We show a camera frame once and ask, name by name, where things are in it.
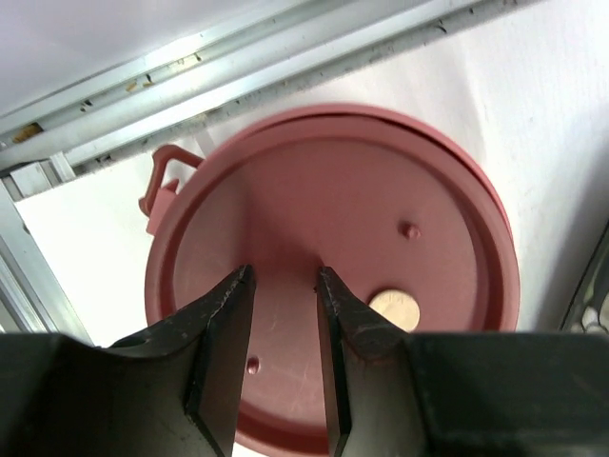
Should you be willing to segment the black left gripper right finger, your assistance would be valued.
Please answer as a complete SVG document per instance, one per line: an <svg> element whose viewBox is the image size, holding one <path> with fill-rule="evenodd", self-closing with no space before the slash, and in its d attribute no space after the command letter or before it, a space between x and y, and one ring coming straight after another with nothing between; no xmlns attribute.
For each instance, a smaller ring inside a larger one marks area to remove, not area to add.
<svg viewBox="0 0 609 457"><path fill-rule="evenodd" d="M317 274L333 456L604 456L608 340L587 333L413 333Z"/></svg>

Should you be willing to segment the pink lunch bowl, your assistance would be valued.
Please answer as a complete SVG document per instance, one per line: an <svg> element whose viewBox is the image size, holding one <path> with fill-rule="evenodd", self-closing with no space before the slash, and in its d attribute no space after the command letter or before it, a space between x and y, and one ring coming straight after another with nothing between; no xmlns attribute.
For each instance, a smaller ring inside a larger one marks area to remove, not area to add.
<svg viewBox="0 0 609 457"><path fill-rule="evenodd" d="M226 149L248 136L265 129L277 127L286 122L306 117L329 115L358 115L378 119L403 128L412 129L428 138L429 141L438 144L470 170L493 199L504 223L506 225L510 224L507 212L496 189L481 167L463 148L438 129L412 116L392 109L355 103L325 103L288 109L267 116L240 130L226 140L219 149ZM173 144L163 145L155 150L152 154L152 160L153 169L150 174L147 190L144 196L139 199L139 208L148 218L147 232L151 235L155 234L160 227L163 217L177 196L177 188L180 184L180 180L177 178L173 178L167 183L163 182L167 164L171 161L177 161L193 169L198 169L204 163L202 157Z"/></svg>

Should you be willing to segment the dark red round lid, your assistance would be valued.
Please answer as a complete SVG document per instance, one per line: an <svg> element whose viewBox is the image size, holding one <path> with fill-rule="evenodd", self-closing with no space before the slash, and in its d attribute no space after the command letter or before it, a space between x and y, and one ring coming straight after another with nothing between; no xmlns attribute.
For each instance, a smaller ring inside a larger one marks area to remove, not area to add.
<svg viewBox="0 0 609 457"><path fill-rule="evenodd" d="M256 277L237 442L271 456L328 452L316 275L333 268L364 302L400 290L419 331L512 330L520 277L510 224L451 153L358 115L296 119L193 169L167 164L177 196L153 234L147 320L235 268Z"/></svg>

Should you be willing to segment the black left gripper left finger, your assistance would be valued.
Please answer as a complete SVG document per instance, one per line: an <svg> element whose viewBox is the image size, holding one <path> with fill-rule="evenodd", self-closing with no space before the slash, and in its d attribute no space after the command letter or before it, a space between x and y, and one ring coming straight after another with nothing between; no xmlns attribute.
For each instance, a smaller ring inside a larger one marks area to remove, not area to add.
<svg viewBox="0 0 609 457"><path fill-rule="evenodd" d="M109 348L60 333L1 338L5 456L228 456L251 329L254 271Z"/></svg>

